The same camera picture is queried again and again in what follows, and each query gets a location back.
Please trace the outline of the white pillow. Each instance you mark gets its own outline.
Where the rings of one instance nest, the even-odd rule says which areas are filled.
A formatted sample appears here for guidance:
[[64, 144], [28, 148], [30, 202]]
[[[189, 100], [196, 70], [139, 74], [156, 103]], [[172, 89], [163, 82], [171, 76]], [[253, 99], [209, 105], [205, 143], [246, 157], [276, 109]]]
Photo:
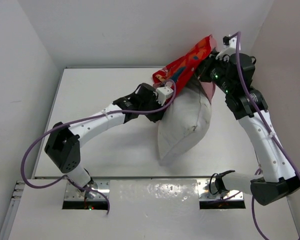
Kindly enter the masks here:
[[167, 108], [158, 124], [159, 164], [171, 165], [206, 135], [212, 117], [216, 86], [190, 80]]

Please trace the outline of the red pink patterned pillowcase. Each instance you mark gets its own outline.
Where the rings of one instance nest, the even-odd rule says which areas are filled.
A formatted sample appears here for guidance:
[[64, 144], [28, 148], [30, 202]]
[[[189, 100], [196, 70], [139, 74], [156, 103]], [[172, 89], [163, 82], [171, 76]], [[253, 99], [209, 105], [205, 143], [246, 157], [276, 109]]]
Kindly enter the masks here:
[[216, 47], [217, 41], [211, 34], [204, 37], [188, 53], [153, 73], [153, 87], [157, 88], [160, 83], [166, 80], [173, 80], [176, 83], [176, 93], [179, 94], [195, 74], [199, 64]]

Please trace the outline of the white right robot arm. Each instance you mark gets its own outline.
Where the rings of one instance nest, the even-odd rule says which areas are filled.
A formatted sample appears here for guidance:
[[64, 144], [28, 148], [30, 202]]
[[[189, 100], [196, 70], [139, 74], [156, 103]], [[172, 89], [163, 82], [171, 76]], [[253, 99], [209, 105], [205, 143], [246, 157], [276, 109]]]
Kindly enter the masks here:
[[211, 82], [225, 94], [225, 103], [248, 135], [262, 174], [246, 175], [228, 170], [215, 175], [209, 184], [212, 195], [238, 190], [252, 195], [266, 206], [300, 189], [300, 179], [274, 141], [268, 105], [262, 93], [251, 86], [256, 59], [241, 53], [240, 67], [247, 92], [241, 85], [235, 54], [219, 57], [213, 50], [194, 75], [201, 82]]

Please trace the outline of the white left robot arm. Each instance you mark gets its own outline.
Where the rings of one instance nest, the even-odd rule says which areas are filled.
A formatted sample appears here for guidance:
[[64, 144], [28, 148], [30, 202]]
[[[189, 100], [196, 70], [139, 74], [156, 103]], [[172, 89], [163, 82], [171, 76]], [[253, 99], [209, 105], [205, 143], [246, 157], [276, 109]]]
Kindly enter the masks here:
[[52, 132], [46, 142], [44, 151], [58, 167], [77, 186], [84, 188], [91, 181], [88, 172], [81, 164], [81, 148], [88, 141], [106, 130], [136, 119], [138, 113], [113, 113], [113, 111], [153, 111], [161, 108], [158, 100], [159, 90], [142, 83], [135, 92], [120, 97], [108, 107], [96, 113], [100, 118], [86, 120], [82, 123], [69, 124]]

